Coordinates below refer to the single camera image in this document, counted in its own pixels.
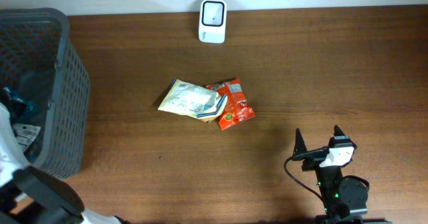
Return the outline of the red snack bag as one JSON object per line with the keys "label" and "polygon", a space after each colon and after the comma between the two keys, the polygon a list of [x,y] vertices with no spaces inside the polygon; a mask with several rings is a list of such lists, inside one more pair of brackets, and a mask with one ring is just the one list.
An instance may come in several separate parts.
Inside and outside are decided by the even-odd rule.
{"label": "red snack bag", "polygon": [[206,85],[207,89],[227,96],[227,103],[220,115],[219,127],[225,130],[255,117],[253,108],[248,106],[247,98],[241,88],[241,80],[234,79],[220,84]]}

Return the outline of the cream and blue snack bag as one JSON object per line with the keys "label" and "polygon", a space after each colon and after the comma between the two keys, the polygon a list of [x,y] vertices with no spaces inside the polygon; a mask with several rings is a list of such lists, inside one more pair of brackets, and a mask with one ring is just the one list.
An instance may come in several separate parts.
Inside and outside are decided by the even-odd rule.
{"label": "cream and blue snack bag", "polygon": [[174,79],[158,110],[211,122],[223,113],[227,100],[227,94]]}

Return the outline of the teal mouthwash bottle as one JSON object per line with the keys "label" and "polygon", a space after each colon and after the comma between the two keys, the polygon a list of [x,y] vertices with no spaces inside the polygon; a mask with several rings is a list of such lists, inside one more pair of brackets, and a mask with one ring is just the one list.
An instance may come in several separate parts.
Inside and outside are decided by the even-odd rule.
{"label": "teal mouthwash bottle", "polygon": [[37,112],[34,102],[24,99],[17,91],[9,87],[1,88],[1,103],[9,111],[9,119],[12,124],[23,122]]}

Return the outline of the silver foil snack packet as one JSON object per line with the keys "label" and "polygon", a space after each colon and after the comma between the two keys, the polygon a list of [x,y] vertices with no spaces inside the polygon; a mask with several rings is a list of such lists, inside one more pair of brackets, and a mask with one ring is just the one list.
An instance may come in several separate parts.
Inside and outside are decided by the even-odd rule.
{"label": "silver foil snack packet", "polygon": [[39,126],[19,123],[14,124],[12,129],[14,131],[15,138],[17,139],[17,143],[23,152],[32,145],[41,130]]}

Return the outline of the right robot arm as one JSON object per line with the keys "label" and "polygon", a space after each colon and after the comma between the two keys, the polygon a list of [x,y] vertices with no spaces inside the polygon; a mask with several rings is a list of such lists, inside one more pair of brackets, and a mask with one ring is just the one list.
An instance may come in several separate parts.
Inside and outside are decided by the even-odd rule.
{"label": "right robot arm", "polygon": [[296,130],[292,161],[301,161],[303,171],[316,173],[320,190],[316,196],[324,206],[323,215],[315,217],[316,223],[362,223],[368,211],[369,182],[353,175],[344,176],[342,168],[352,162],[357,149],[350,137],[339,126],[327,146],[308,150],[299,129]]}

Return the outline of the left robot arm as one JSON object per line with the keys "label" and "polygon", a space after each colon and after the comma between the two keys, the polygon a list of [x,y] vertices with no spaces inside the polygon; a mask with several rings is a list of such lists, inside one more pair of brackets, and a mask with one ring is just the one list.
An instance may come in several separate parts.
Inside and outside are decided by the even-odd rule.
{"label": "left robot arm", "polygon": [[85,208],[67,183],[25,163],[1,105],[1,222],[75,224],[125,224],[117,216],[105,216]]}

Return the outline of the white barcode scanner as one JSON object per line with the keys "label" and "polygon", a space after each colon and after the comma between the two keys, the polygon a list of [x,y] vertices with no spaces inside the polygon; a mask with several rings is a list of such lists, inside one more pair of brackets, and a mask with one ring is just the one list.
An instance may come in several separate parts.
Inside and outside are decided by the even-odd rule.
{"label": "white barcode scanner", "polygon": [[227,23],[227,4],[222,0],[202,0],[199,12],[199,40],[223,43]]}

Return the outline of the grey plastic mesh basket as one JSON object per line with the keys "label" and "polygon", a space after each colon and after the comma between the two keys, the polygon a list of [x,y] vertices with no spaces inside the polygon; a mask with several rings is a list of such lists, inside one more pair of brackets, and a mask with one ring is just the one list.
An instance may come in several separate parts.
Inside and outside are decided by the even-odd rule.
{"label": "grey plastic mesh basket", "polygon": [[61,11],[1,11],[1,85],[35,106],[20,120],[40,129],[24,157],[58,179],[77,174],[91,86]]}

